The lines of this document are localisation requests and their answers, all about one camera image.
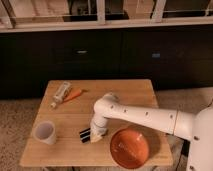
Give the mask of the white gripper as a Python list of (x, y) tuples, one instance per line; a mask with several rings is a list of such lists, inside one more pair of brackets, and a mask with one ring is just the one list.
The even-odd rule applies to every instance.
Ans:
[(105, 134), (107, 131), (107, 122), (108, 119), (103, 115), (95, 113), (90, 122), (90, 142), (96, 143), (100, 141), (103, 136), (101, 134)]

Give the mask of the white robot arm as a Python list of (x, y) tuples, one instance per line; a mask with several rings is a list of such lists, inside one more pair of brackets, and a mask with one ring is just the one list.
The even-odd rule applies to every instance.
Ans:
[(188, 140), (186, 171), (213, 171), (213, 106), (193, 114), (123, 105), (113, 93), (107, 93), (95, 102), (93, 109), (90, 122), (92, 142), (99, 141), (106, 134), (110, 118), (120, 119)]

